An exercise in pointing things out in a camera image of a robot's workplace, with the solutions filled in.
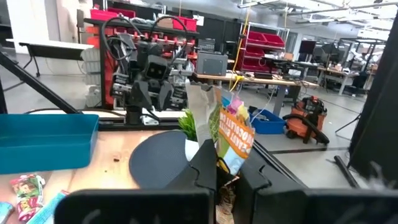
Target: wooden table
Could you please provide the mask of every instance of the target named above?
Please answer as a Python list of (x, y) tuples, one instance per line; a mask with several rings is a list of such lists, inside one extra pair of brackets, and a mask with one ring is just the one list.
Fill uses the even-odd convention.
[[(148, 137), (161, 131), (99, 132), (93, 158), (88, 167), (74, 170), (38, 172), (46, 185), (44, 203), (61, 190), (74, 192), (82, 189), (138, 189), (129, 171), (131, 152)], [(9, 181), (22, 174), (0, 175), (0, 202), (15, 206), (16, 195)], [(21, 223), (14, 212), (7, 224)]]
[[(202, 74), (193, 73), (193, 76), (195, 76), (196, 78), (202, 78), (202, 79), (206, 79), (206, 80), (209, 80), (209, 81), (221, 82), (221, 81), (230, 81), (230, 80), (232, 80), (233, 82), (235, 82), (236, 74), (227, 73), (226, 76), (216, 76), (216, 75), (202, 75)], [(306, 81), (293, 82), (293, 81), (283, 80), (282, 77), (277, 76), (277, 75), (274, 75), (273, 79), (263, 79), (263, 78), (248, 79), (248, 78), (244, 78), (241, 82), (265, 84), (265, 85), (278, 85), (279, 86), (279, 90), (278, 90), (278, 94), (276, 96), (274, 110), (273, 110), (273, 113), (276, 116), (279, 116), (279, 114), (280, 114), (280, 109), (282, 108), (282, 105), (283, 105), (283, 102), (284, 102), (284, 98), (285, 98), (285, 91), (286, 91), (286, 88), (288, 86), (305, 85), (306, 87), (313, 87), (313, 88), (318, 87), (317, 84), (306, 82)]]
[(321, 74), (318, 77), (318, 85), (320, 85), (322, 80), (324, 80), (325, 78), (334, 80), (336, 82), (340, 82), (341, 87), (338, 91), (339, 95), (343, 94), (344, 88), (346, 87), (346, 85), (348, 85), (348, 80), (352, 80), (354, 77), (357, 77), (359, 75), (356, 73), (340, 72), (331, 68), (323, 68), (323, 67), (318, 67), (318, 70), (321, 71)]

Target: desk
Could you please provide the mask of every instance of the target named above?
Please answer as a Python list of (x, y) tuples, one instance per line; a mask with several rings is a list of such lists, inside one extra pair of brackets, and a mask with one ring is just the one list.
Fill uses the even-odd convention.
[[(224, 77), (223, 76), (216, 76), (216, 75), (202, 75), (202, 74), (197, 74), (197, 73), (193, 73), (193, 77), (194, 78), (202, 78), (202, 79), (207, 79), (209, 81), (230, 81), (232, 80), (233, 82), (235, 82), (235, 74), (232, 73), (227, 73)], [(241, 82), (244, 83), (256, 83), (256, 84), (265, 84), (265, 85), (279, 85), (279, 91), (278, 94), (276, 96), (276, 100), (275, 100), (275, 106), (274, 106), (274, 110), (273, 113), (276, 116), (279, 116), (280, 114), (280, 109), (282, 108), (283, 102), (284, 102), (284, 98), (285, 98), (285, 91), (286, 88), (288, 86), (300, 86), (302, 85), (302, 83), (306, 84), (308, 87), (318, 87), (317, 84), (314, 83), (310, 83), (310, 82), (306, 82), (303, 81), (302, 83), (299, 82), (293, 82), (293, 81), (287, 81), (287, 80), (283, 80), (281, 77), (274, 77), (274, 79), (268, 80), (268, 79), (260, 79), (260, 78), (254, 78), (254, 79), (248, 79), (248, 78), (244, 78)]]
[(32, 59), (36, 65), (36, 77), (40, 77), (39, 66), (37, 65), (36, 57), (67, 59), (67, 60), (81, 60), (80, 54), (83, 50), (94, 47), (88, 44), (76, 44), (54, 40), (14, 40), (7, 39), (8, 42), (19, 43), (21, 46), (26, 46), (29, 52), (30, 59), (24, 65), (26, 68)]
[[(74, 192), (81, 189), (138, 189), (139, 186), (129, 172), (131, 152), (142, 141), (159, 132), (161, 131), (99, 132), (88, 167), (37, 173), (46, 181), (44, 203), (61, 190)], [(114, 162), (113, 159), (119, 159), (119, 162)], [(9, 202), (15, 206), (16, 195), (9, 181), (20, 175), (22, 174), (0, 175), (0, 202)], [(17, 216), (17, 212), (14, 212), (7, 223), (20, 223)]]
[(340, 71), (337, 71), (334, 69), (329, 69), (329, 68), (326, 69), (323, 67), (318, 67), (318, 70), (321, 71), (321, 74), (318, 77), (318, 85), (321, 84), (321, 82), (324, 78), (340, 82), (341, 87), (340, 87), (340, 90), (338, 91), (339, 95), (343, 94), (344, 88), (346, 87), (348, 80), (352, 79), (354, 77), (357, 77), (359, 75), (359, 74), (355, 74), (355, 73), (340, 72)]

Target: shop vacuum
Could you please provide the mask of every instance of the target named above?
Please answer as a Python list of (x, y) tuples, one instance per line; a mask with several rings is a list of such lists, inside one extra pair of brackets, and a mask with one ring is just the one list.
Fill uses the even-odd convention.
[(292, 106), (291, 114), (282, 118), (286, 121), (286, 136), (290, 139), (299, 136), (305, 144), (310, 138), (314, 138), (317, 143), (329, 144), (328, 137), (322, 133), (327, 111), (322, 100), (317, 97), (303, 98)]

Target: ceiling light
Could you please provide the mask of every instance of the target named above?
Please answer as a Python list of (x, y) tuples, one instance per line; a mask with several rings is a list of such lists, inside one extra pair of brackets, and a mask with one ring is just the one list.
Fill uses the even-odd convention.
[(238, 5), (238, 8), (242, 9), (245, 7), (257, 6), (259, 4), (267, 4), (267, 3), (277, 2), (277, 1), (280, 1), (280, 0), (254, 1), (254, 2), (249, 2), (249, 3), (245, 3), (245, 4), (240, 4), (240, 5)]

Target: ceiling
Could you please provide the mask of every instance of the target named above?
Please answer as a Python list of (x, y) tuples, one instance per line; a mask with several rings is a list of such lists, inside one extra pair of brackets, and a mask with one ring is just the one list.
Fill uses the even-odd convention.
[[(241, 4), (259, 1), (242, 0)], [(397, 4), (398, 1), (393, 0), (279, 0), (253, 8), (287, 14), (298, 24), (337, 22), (366, 29), (390, 30), (397, 14)]]

